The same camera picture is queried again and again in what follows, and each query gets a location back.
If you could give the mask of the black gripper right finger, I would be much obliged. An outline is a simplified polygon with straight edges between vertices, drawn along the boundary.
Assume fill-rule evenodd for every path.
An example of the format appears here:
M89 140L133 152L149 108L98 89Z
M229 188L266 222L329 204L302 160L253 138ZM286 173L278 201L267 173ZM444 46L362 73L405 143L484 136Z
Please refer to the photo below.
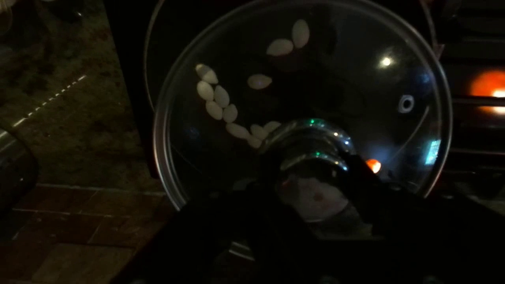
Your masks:
M476 201L422 198L345 154L345 195L411 263L444 284L505 284L505 218Z

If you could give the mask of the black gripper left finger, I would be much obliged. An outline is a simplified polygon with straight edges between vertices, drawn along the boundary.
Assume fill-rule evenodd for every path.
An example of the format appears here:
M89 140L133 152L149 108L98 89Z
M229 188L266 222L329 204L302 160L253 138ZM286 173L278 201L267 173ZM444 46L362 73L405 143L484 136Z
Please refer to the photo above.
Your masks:
M190 201L127 264L113 284L211 284L217 261L237 241L253 252L247 284L291 284L296 280L286 237L277 225L288 215L274 182L255 181L244 192Z

